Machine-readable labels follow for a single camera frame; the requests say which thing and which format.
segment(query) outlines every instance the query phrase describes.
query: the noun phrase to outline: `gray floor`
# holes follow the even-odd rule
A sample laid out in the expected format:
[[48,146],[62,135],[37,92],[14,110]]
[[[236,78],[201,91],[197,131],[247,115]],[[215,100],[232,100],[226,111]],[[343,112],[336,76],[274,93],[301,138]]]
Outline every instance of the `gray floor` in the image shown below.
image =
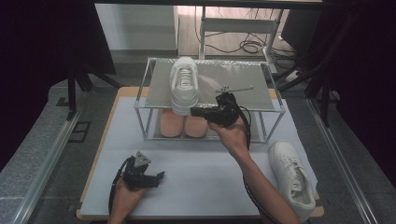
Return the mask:
[[[127,86],[140,84],[148,55],[128,63],[116,63],[118,75],[114,77]],[[90,223],[79,220],[76,209],[79,198],[108,114],[117,90],[104,81],[92,77],[93,91],[88,94],[79,122],[90,122],[88,134],[82,143],[67,143],[52,176],[40,197],[30,223]],[[318,125],[308,108],[302,83],[282,94],[287,100],[298,134],[307,152],[308,159],[318,178],[318,192],[325,214],[320,218],[310,218],[311,223],[362,223],[361,214],[351,197],[344,179],[333,161],[332,154],[321,135]],[[15,156],[0,174],[0,223],[8,223],[14,216],[25,196],[37,170],[46,157],[54,139],[67,116],[68,108],[56,106],[59,99],[67,97],[66,84],[55,85],[49,93],[49,102],[35,127],[30,131]],[[396,220],[396,191],[380,171],[379,167],[340,118],[335,104],[330,105],[329,121],[334,138],[374,209],[378,223],[394,223]],[[73,133],[70,139],[79,140],[81,135]],[[204,223],[222,223],[211,221]],[[178,223],[197,223],[179,221]],[[235,220],[233,223],[259,223],[258,220]]]

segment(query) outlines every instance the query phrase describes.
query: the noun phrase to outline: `glass shelf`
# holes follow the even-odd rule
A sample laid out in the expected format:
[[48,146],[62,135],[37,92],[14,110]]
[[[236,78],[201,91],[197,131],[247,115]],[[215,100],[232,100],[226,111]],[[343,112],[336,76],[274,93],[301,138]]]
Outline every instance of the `glass shelf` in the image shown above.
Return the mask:
[[[201,138],[188,137],[184,133],[175,138],[160,134],[162,110],[172,108],[169,76],[176,60],[148,58],[146,72],[134,104],[143,136],[147,140],[219,140],[217,134],[211,130]],[[251,142],[267,143],[286,112],[276,87],[268,89],[265,78],[273,83],[274,79],[267,63],[219,60],[195,60],[195,63],[198,68],[197,106],[217,105],[216,96],[220,95],[219,91],[224,87],[231,91],[252,88],[247,91],[235,91],[233,94],[236,102],[250,113]],[[147,81],[148,95],[143,98],[143,84]],[[266,117],[274,119],[266,122]]]

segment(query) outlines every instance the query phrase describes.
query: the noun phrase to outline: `black tripod leg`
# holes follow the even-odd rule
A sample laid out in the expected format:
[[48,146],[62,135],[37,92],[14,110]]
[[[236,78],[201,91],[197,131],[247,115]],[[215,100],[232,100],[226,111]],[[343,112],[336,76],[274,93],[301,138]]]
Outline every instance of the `black tripod leg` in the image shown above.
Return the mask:
[[79,71],[76,76],[76,81],[82,91],[91,91],[93,84],[87,73]]
[[107,82],[108,84],[110,84],[110,85],[113,86],[114,88],[119,89],[119,88],[123,87],[123,85],[121,85],[119,82],[117,82],[116,80],[114,80],[114,79],[108,77],[108,76],[105,75],[105,74],[96,73],[96,72],[93,73],[93,74],[94,74],[95,76],[99,77],[100,79],[102,79],[103,81]]
[[323,122],[328,126],[327,115],[328,115],[328,107],[329,107],[329,99],[330,99],[330,82],[331,82],[331,68],[329,68],[330,62],[333,59],[335,52],[340,47],[344,37],[347,35],[350,27],[352,26],[353,22],[359,15],[359,9],[354,12],[349,12],[346,17],[346,21],[343,23],[343,26],[338,32],[337,37],[332,42],[329,50],[326,52],[322,63],[321,69],[318,71],[318,74],[314,76],[311,82],[305,89],[305,96],[308,98],[315,97],[320,88],[322,88],[322,95],[321,95],[321,106],[320,106],[320,117]]
[[76,79],[75,79],[75,71],[73,68],[69,70],[69,74],[67,75],[67,91],[69,97],[69,114],[67,119],[70,120],[73,115],[76,113]]

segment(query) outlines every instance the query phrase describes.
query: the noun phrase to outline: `black curtain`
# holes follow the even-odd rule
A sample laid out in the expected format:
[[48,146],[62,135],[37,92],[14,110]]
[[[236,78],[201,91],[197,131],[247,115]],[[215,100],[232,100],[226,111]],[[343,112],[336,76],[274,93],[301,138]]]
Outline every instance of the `black curtain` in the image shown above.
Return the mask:
[[396,187],[395,22],[394,1],[365,5],[336,54],[332,88],[340,114]]
[[0,3],[0,168],[70,72],[115,74],[93,3]]

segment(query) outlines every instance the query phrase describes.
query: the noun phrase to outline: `cable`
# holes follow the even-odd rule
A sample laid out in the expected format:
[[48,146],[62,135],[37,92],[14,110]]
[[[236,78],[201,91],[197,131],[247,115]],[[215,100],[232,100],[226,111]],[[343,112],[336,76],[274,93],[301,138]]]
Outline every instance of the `cable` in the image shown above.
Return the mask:
[[251,11],[252,11],[252,10],[253,10],[253,8],[251,7],[251,8],[250,8],[250,11],[245,15],[244,19],[247,17],[248,14],[250,14],[249,17],[251,17]]
[[284,51],[284,52],[290,52],[290,53],[297,53],[295,50],[287,50],[287,49],[276,49],[276,48],[271,48],[273,50],[278,50],[278,51]]
[[284,60],[284,61],[294,61],[294,60],[291,60],[291,59],[275,59],[275,64],[278,67],[285,68],[285,69],[291,69],[293,67],[293,66],[292,67],[285,67],[285,66],[281,65],[278,61],[282,61],[282,60]]
[[271,20],[271,17],[272,17],[273,12],[274,12],[274,9],[272,8],[271,14],[270,14],[270,19],[269,19],[269,20]]
[[113,199],[114,199],[114,194],[116,193],[116,186],[117,182],[119,181],[122,173],[122,169],[125,166],[125,164],[130,160],[131,158],[128,158],[125,160],[125,162],[122,164],[121,168],[117,171],[116,177],[113,180],[113,183],[111,184],[111,190],[110,190],[110,195],[108,197],[108,213],[111,214],[111,211],[113,209]]
[[257,202],[256,198],[254,197],[253,193],[251,192],[251,190],[248,186],[248,182],[246,181],[246,179],[244,177],[243,177],[243,179],[244,179],[244,185],[245,185],[245,189],[247,191],[247,195],[249,196],[250,200],[253,201],[253,203],[259,209],[260,214],[266,216],[272,223],[280,224],[280,222],[275,217],[273,217],[271,214],[269,214],[265,209],[263,209],[259,205],[259,202]]
[[[258,15],[258,13],[259,13],[259,10],[260,10],[260,9],[258,9],[258,10],[256,11],[255,18],[257,18],[257,15]],[[197,32],[196,12],[197,12],[197,7],[195,7],[195,9],[194,9],[194,31],[195,31],[195,36],[197,37],[198,42],[201,43],[201,40],[200,40],[200,38],[199,38],[199,36],[198,36],[198,32]],[[205,35],[205,37],[213,36],[213,35],[222,35],[222,34],[226,34],[226,33],[227,33],[227,32],[219,32],[219,33],[215,33],[215,34],[212,34],[212,35]],[[265,42],[262,41],[262,40],[261,40],[259,37],[257,37],[256,35],[254,35],[254,36],[255,36],[256,38],[260,39],[261,43],[258,42],[258,41],[248,40],[248,37],[249,37],[250,35],[254,35],[254,34],[248,33],[247,36],[246,36],[246,38],[245,38],[245,40],[243,40],[243,41],[241,41],[241,42],[239,43],[239,48],[238,48],[238,49],[224,50],[224,49],[218,49],[218,48],[216,48],[215,46],[212,46],[212,45],[207,45],[207,44],[205,44],[205,46],[210,47],[210,48],[212,48],[212,49],[216,49],[216,50],[218,50],[218,51],[220,51],[220,52],[223,52],[223,53],[234,53],[234,52],[237,52],[237,51],[240,50],[240,49],[242,49],[243,51],[245,51],[245,52],[247,52],[247,53],[249,53],[249,54],[255,54],[255,53],[261,52],[262,49],[263,49],[264,46],[265,46]]]
[[221,12],[220,12],[220,7],[218,7],[218,9],[219,9],[219,14],[220,14],[220,16],[221,16],[222,18],[224,18],[224,17],[221,15]]
[[247,112],[247,114],[248,114],[248,125],[250,126],[251,125],[251,116],[250,116],[250,112],[244,107],[244,106],[239,106],[239,107],[241,107],[241,108],[243,108],[246,112]]

